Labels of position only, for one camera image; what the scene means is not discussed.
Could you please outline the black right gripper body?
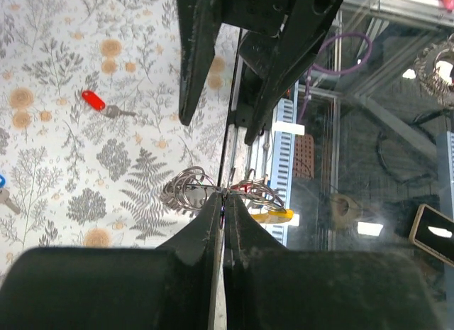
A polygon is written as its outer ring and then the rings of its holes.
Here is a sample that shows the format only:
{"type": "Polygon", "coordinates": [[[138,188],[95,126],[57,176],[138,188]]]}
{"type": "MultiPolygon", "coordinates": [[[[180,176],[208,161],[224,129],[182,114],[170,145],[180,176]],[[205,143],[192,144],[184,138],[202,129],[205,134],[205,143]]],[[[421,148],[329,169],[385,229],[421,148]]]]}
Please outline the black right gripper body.
{"type": "Polygon", "coordinates": [[[303,0],[221,0],[222,22],[276,38],[295,31],[295,11],[303,0]]]}

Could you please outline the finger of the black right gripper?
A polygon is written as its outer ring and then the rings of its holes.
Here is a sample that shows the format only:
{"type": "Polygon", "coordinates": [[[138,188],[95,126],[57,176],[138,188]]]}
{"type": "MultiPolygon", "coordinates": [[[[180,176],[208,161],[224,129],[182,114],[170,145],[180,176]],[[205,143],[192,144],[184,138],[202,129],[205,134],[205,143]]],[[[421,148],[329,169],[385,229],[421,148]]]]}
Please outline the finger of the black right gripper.
{"type": "Polygon", "coordinates": [[[179,120],[188,126],[215,55],[221,0],[177,0],[181,45],[179,120]]]}
{"type": "Polygon", "coordinates": [[[343,0],[293,0],[284,28],[272,37],[248,32],[244,63],[254,75],[253,112],[245,144],[252,145],[281,96],[314,63],[343,0]]]}

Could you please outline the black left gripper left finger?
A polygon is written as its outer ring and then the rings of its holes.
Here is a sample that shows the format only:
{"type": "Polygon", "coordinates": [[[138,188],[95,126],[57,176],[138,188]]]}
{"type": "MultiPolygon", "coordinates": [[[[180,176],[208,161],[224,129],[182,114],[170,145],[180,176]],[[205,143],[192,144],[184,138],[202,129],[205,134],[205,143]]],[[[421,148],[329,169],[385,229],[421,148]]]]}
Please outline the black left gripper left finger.
{"type": "Polygon", "coordinates": [[[223,198],[154,249],[33,248],[1,286],[2,329],[212,329],[223,198]]]}

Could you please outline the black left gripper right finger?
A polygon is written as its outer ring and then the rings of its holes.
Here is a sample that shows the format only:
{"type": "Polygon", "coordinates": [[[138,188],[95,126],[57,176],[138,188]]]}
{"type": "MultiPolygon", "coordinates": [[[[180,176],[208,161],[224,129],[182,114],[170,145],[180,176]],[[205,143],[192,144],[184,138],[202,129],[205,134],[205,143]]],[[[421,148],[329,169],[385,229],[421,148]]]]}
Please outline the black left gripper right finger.
{"type": "Polygon", "coordinates": [[[421,273],[397,253],[292,251],[225,201],[229,329],[441,329],[421,273]]]}

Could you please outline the grey keyring with yellow handle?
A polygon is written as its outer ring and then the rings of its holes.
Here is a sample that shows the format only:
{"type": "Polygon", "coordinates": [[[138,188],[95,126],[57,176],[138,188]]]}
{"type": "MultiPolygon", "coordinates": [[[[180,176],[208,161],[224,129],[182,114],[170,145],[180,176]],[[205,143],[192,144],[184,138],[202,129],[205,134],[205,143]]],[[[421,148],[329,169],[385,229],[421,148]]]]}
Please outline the grey keyring with yellow handle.
{"type": "Polygon", "coordinates": [[[237,195],[248,201],[255,209],[285,212],[284,201],[265,179],[246,178],[227,187],[220,187],[202,167],[193,166],[179,172],[168,181],[160,193],[160,201],[175,211],[198,212],[209,197],[220,194],[226,198],[237,195]]]}

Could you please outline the loose red tag key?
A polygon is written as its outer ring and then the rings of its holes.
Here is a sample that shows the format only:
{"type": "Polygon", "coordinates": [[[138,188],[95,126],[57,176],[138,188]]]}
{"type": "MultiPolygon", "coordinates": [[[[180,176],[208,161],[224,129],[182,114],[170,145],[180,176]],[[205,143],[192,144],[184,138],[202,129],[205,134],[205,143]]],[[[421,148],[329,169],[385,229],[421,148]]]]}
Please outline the loose red tag key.
{"type": "Polygon", "coordinates": [[[85,90],[81,93],[81,97],[85,100],[91,108],[99,113],[103,114],[105,117],[110,119],[115,119],[119,116],[136,116],[137,113],[133,111],[126,111],[120,109],[114,104],[106,104],[96,93],[93,91],[85,90]]]}

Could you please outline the loose blue tag key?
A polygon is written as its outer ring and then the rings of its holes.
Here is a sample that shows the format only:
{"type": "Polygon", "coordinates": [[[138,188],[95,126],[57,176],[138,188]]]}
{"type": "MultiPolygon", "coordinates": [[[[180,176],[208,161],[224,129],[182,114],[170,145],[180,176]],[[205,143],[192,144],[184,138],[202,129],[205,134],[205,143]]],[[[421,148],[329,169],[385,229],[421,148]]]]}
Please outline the loose blue tag key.
{"type": "Polygon", "coordinates": [[[6,188],[6,179],[3,175],[0,175],[0,181],[1,203],[5,204],[14,214],[20,214],[21,210],[12,202],[10,198],[10,192],[6,188]]]}

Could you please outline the metal front rail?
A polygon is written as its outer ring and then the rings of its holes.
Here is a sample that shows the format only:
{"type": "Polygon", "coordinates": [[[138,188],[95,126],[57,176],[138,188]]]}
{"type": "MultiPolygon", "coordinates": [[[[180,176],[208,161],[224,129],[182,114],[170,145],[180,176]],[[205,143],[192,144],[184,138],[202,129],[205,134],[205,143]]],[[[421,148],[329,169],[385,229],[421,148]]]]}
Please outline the metal front rail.
{"type": "Polygon", "coordinates": [[[291,249],[329,251],[335,247],[335,233],[330,229],[330,203],[334,187],[321,190],[321,176],[310,170],[309,176],[296,177],[293,171],[309,165],[297,158],[297,142],[301,136],[284,132],[284,123],[296,122],[299,111],[308,101],[302,96],[303,80],[296,81],[290,93],[278,101],[271,120],[251,145],[244,142],[246,128],[236,126],[240,114],[240,75],[246,65],[242,57],[236,58],[233,108],[223,147],[223,162],[219,182],[229,186],[241,180],[264,179],[286,207],[294,211],[291,221],[283,224],[266,224],[265,230],[281,244],[291,249]]]}

